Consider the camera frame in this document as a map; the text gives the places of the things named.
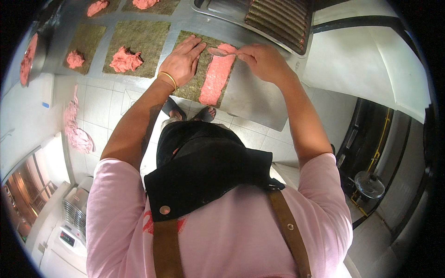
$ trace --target person's left hand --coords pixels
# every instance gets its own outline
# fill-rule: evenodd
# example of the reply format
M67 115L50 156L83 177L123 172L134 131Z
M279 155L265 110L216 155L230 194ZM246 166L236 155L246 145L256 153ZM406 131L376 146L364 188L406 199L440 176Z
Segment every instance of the person's left hand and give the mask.
M178 87L184 86L195 75L199 54L206 48L206 43L200 43L201 40L201 38L191 35L178 44L163 61L159 72L170 74ZM160 74L158 79L174 87L172 80L165 74Z

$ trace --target silver rivet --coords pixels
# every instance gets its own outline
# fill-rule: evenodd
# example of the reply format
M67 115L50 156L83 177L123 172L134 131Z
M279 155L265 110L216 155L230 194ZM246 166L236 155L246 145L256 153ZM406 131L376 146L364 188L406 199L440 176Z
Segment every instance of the silver rivet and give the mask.
M163 215L165 215L165 214L169 214L169 212L170 212L170 207L167 206L167 205L163 205L163 206L159 209L159 212L160 212L161 214L163 214Z

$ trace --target metal spoon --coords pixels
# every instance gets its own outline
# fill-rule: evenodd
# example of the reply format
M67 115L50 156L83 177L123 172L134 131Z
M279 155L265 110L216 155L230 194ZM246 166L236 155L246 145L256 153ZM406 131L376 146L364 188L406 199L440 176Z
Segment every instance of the metal spoon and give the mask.
M207 51L214 55L214 56L218 56L218 57L225 57L225 56L229 56L229 55L236 55L235 53L229 53L226 50L222 50L222 49L218 49L218 48L214 48L214 47L209 47L207 49Z

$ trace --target bangle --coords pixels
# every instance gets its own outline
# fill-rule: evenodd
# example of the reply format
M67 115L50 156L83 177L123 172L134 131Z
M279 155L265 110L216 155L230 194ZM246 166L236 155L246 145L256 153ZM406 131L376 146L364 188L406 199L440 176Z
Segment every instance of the bangle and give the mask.
M173 78L170 74L168 74L168 73L166 73L166 72L158 72L158 75L157 75L156 77L159 77L160 74L165 74L165 75L167 75L168 77L170 77L170 79L173 81L173 84L174 84L174 91L173 91L173 92L176 92L176 89L177 89L178 87L176 86L176 81L174 80L174 78Z

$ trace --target black sandal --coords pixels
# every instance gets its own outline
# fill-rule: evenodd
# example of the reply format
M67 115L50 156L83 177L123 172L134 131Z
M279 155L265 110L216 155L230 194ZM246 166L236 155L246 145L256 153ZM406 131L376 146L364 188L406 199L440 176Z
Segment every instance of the black sandal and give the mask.
M191 121L194 121L196 118L201 119L201 121L204 121L206 123L210 123L211 121L213 121L215 119L214 117L212 117L212 115L210 115L208 106L201 109L201 111L199 111L199 113L196 114L196 116L193 117L191 119Z
M179 114L181 114L182 116L182 121L186 121L187 120L187 115L186 113L176 104L176 102L171 98L168 97L167 101L164 103L164 106L162 107L162 111L167 114L167 116L170 117L170 111L178 111Z

